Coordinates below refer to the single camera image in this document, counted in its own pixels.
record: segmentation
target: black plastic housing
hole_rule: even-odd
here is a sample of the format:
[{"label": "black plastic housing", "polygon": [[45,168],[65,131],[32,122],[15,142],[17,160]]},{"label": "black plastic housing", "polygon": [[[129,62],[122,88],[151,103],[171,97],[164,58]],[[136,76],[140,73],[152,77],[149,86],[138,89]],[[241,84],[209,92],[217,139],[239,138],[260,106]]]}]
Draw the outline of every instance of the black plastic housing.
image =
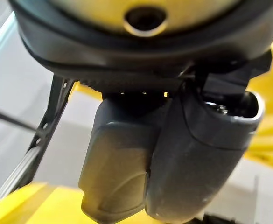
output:
[{"label": "black plastic housing", "polygon": [[245,0],[209,24],[149,39],[97,30],[48,0],[9,1],[38,62],[103,92],[176,91],[181,84],[176,77],[189,62],[247,61],[273,40],[273,0]]},{"label": "black plastic housing", "polygon": [[79,180],[82,210],[96,222],[113,224],[144,209],[147,172],[166,111],[163,106],[132,115],[110,99],[98,108]]},{"label": "black plastic housing", "polygon": [[265,112],[250,93],[246,117],[214,111],[188,88],[168,112],[150,166],[148,215],[182,224],[212,200],[250,144]]}]

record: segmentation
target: circular hole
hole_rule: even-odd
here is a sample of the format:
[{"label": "circular hole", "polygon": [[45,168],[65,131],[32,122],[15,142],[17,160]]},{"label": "circular hole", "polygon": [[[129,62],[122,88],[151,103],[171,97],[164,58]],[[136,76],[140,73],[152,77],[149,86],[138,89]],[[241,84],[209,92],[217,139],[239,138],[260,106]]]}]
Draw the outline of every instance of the circular hole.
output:
[{"label": "circular hole", "polygon": [[166,21],[166,13],[159,8],[138,7],[131,9],[125,15],[125,20],[130,26],[130,28],[126,27],[126,30],[133,35],[141,36],[141,34],[150,33],[153,30],[156,31],[154,32],[156,35],[165,29],[161,26]]},{"label": "circular hole", "polygon": [[38,145],[41,142],[41,139],[38,139],[35,144]]}]

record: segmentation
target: yellow panel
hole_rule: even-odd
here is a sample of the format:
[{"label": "yellow panel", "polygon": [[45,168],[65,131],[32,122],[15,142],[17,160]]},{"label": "yellow panel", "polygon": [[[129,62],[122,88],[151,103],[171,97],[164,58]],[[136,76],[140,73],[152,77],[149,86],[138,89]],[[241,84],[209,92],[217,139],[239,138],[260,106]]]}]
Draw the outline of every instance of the yellow panel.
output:
[{"label": "yellow panel", "polygon": [[[0,224],[96,224],[81,211],[78,189],[30,184],[0,201]],[[119,224],[161,224],[145,211]]]}]

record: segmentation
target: gray wall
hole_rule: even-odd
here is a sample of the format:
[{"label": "gray wall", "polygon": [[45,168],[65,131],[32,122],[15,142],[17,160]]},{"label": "gray wall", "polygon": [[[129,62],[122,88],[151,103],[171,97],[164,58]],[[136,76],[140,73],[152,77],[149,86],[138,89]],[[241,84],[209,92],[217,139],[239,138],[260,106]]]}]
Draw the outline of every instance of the gray wall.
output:
[{"label": "gray wall", "polygon": [[[0,0],[0,28],[11,14]],[[24,49],[14,17],[0,31],[0,111],[37,126],[45,112],[52,74]],[[0,186],[24,156],[33,133],[0,121]]]}]

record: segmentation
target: black metal frame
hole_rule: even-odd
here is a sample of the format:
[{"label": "black metal frame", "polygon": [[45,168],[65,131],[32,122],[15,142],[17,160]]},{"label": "black metal frame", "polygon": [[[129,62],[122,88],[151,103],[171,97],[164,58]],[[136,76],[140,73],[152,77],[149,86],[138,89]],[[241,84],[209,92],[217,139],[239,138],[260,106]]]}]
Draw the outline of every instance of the black metal frame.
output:
[{"label": "black metal frame", "polygon": [[0,112],[1,120],[35,132],[27,154],[0,188],[0,199],[33,180],[68,103],[73,84],[74,80],[72,79],[53,75],[47,110],[37,128]]}]

